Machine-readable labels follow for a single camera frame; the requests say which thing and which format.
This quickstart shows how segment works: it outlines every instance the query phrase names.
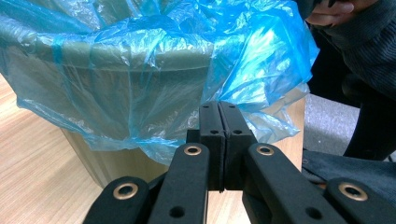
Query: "blue plastic bag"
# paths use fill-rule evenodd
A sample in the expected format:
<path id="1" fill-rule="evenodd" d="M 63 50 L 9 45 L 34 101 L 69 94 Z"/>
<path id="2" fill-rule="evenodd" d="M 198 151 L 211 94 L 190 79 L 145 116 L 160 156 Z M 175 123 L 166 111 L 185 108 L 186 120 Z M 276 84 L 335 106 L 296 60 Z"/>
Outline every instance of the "blue plastic bag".
<path id="1" fill-rule="evenodd" d="M 239 106 L 262 142 L 295 135 L 318 49 L 291 1 L 0 2 L 0 73 L 18 106 L 92 150 L 169 164 L 202 102 Z"/>

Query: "hand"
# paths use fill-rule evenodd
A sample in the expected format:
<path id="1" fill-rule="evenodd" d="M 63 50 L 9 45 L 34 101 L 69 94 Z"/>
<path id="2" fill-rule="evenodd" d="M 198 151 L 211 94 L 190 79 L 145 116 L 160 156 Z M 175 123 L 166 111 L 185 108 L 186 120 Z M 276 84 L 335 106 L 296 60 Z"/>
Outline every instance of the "hand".
<path id="1" fill-rule="evenodd" d="M 357 14 L 377 1 L 378 0 L 336 1 L 332 7 L 328 7 L 329 0 L 323 0 L 320 4 L 315 6 L 314 11 L 306 21 L 313 25 L 336 26 L 350 21 Z"/>

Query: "metal grommet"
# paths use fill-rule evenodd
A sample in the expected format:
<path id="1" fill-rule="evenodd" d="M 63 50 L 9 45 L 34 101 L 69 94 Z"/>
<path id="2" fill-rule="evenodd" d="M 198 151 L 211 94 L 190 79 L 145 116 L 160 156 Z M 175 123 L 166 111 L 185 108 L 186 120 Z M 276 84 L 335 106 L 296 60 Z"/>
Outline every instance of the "metal grommet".
<path id="1" fill-rule="evenodd" d="M 256 150 L 263 156 L 272 156 L 275 153 L 274 150 L 271 149 L 270 147 L 264 147 L 264 146 L 258 146 Z"/>
<path id="2" fill-rule="evenodd" d="M 124 183 L 113 190 L 114 198 L 118 200 L 127 200 L 134 197 L 139 187 L 134 183 Z"/>
<path id="3" fill-rule="evenodd" d="M 338 186 L 338 189 L 345 196 L 347 196 L 348 198 L 355 200 L 355 201 L 363 202 L 369 198 L 367 196 L 367 193 L 363 189 L 361 189 L 358 186 L 353 185 L 353 184 L 341 183 Z"/>
<path id="4" fill-rule="evenodd" d="M 196 156 L 199 155 L 202 152 L 200 147 L 186 147 L 184 148 L 184 153 L 186 153 L 189 156 Z"/>

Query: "sleeve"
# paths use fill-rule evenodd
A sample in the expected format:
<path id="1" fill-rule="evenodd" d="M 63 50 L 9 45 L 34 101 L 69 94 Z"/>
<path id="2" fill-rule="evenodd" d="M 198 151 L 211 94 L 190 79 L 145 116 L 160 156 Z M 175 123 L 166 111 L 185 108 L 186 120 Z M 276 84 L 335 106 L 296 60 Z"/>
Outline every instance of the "sleeve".
<path id="1" fill-rule="evenodd" d="M 349 22 L 316 28 L 353 73 L 396 101 L 396 1 L 379 0 Z"/>

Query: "black bracket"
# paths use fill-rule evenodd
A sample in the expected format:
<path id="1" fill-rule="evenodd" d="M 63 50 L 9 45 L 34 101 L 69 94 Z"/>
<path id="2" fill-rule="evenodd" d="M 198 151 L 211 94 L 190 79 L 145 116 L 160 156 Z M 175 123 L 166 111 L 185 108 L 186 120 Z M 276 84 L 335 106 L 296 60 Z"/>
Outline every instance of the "black bracket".
<path id="1" fill-rule="evenodd" d="M 396 208 L 351 179 L 326 189 L 311 184 L 272 145 L 257 143 L 239 109 L 200 107 L 200 129 L 188 131 L 167 174 L 145 183 L 111 182 L 84 223 L 205 223 L 209 190 L 242 190 L 252 223 L 392 223 Z"/>

